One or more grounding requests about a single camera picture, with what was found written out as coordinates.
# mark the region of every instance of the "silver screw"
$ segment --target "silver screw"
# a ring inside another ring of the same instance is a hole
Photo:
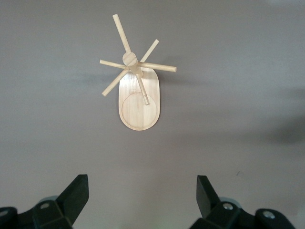
[[[40,209],[48,208],[50,205],[48,203],[41,204]]]
[[[9,211],[4,210],[2,212],[0,212],[0,217],[5,216],[6,214],[8,214]]]
[[[224,203],[223,204],[224,209],[226,210],[233,210],[233,206],[229,203]]]
[[[264,211],[263,215],[268,219],[274,219],[275,215],[271,211]]]

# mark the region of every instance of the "wooden dowel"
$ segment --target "wooden dowel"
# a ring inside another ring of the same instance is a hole
[[[123,27],[122,27],[122,24],[119,19],[119,16],[117,14],[114,14],[112,17],[114,19],[114,23],[116,25],[116,28],[118,29],[119,35],[121,37],[121,40],[123,42],[126,52],[131,52],[126,35],[125,35]]]
[[[157,46],[157,44],[159,43],[159,41],[156,39],[151,47],[147,50],[147,52],[145,53],[145,55],[142,57],[142,59],[140,60],[140,62],[145,62],[147,57],[149,57],[149,55],[152,53],[152,51],[154,50],[154,48]]]
[[[149,99],[148,99],[146,90],[145,90],[144,85],[143,85],[143,81],[142,81],[141,77],[139,76],[139,74],[136,74],[136,76],[137,76],[137,80],[138,80],[142,95],[144,97],[144,102],[145,102],[146,105],[149,105],[150,103],[149,103]]]
[[[102,95],[106,96],[108,93],[118,84],[118,82],[126,75],[129,68],[126,67],[115,79],[109,84],[109,86],[102,92]]]
[[[111,67],[116,67],[116,68],[122,68],[122,69],[126,68],[126,66],[123,64],[113,63],[113,62],[109,62],[109,61],[100,60],[100,63],[111,66]]]
[[[138,66],[143,68],[152,68],[156,70],[168,71],[168,72],[176,72],[177,67],[168,66],[168,65],[161,65],[156,63],[146,63],[146,62],[138,62]]]

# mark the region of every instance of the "metal bolt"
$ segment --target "metal bolt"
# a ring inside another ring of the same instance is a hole
[[[229,203],[224,203],[223,204],[224,209],[226,210],[233,210],[233,206]]]
[[[40,206],[40,209],[48,208],[50,205],[48,203],[44,203]]]
[[[8,214],[9,211],[4,210],[2,212],[0,212],[0,217],[5,216],[6,214]]]
[[[264,211],[263,215],[268,219],[274,219],[275,215],[271,211]]]

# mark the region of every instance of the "wooden object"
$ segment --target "wooden object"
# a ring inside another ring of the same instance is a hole
[[[106,96],[120,82],[119,113],[121,120],[132,130],[146,130],[158,121],[160,115],[159,80],[153,69],[176,72],[177,68],[145,62],[159,43],[158,40],[153,42],[146,54],[138,61],[129,47],[119,16],[115,14],[113,19],[126,53],[122,58],[124,65],[100,60],[101,64],[123,69],[102,94]]]

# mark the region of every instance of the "wooden base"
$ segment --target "wooden base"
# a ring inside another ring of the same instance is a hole
[[[136,75],[128,72],[120,80],[119,113],[123,123],[132,130],[146,130],[158,121],[160,115],[160,87],[153,69],[141,68],[142,81],[149,99],[144,102]]]

